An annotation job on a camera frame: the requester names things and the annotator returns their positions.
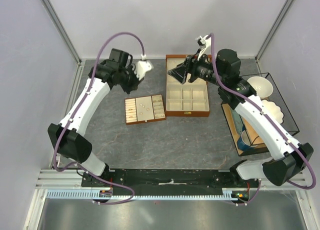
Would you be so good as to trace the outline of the small brown jewelry tray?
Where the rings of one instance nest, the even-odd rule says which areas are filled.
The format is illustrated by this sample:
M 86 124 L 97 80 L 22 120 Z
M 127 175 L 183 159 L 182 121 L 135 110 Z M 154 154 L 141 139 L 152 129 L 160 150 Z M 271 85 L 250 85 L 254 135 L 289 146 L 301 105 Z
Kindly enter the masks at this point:
M 126 98 L 125 106 L 125 124 L 135 125 L 150 122 L 166 120 L 163 96 L 161 94 Z

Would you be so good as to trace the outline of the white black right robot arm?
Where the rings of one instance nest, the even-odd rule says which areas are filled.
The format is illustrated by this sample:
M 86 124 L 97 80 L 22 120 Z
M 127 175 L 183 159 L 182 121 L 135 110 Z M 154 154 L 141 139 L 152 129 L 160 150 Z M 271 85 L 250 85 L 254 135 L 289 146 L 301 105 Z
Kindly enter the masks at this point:
M 236 51 L 219 50 L 209 58 L 199 51 L 169 70 L 169 76 L 181 84 L 202 79 L 218 86 L 218 94 L 225 104 L 243 117 L 262 138 L 271 158 L 243 160 L 233 166 L 229 181 L 235 187 L 249 179 L 265 177 L 273 185 L 292 184 L 291 178 L 305 168 L 314 153 L 308 143 L 300 143 L 269 113 L 256 90 L 240 76 L 241 60 Z

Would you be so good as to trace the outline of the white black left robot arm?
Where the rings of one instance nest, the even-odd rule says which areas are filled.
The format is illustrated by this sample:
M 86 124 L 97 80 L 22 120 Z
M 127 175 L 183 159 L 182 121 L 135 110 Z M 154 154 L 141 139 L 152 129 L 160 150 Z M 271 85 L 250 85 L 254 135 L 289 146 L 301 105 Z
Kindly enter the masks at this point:
M 92 181 L 99 187 L 106 186 L 110 181 L 109 167 L 93 153 L 92 144 L 85 139 L 88 124 L 114 86 L 121 86 L 129 94 L 138 88 L 146 72 L 152 68 L 145 54 L 134 63 L 131 54 L 115 48 L 108 59 L 97 61 L 71 110 L 59 124 L 52 123 L 48 127 L 55 155 L 61 155 L 92 173 Z

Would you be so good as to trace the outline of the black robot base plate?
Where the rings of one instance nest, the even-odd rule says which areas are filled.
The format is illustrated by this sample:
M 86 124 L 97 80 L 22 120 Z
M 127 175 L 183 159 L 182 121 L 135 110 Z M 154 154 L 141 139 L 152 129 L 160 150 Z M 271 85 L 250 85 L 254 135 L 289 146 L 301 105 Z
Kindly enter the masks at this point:
M 242 180 L 229 170 L 111 169 L 106 180 L 130 187 L 135 194 L 218 194 L 223 189 L 256 188 L 257 180 Z

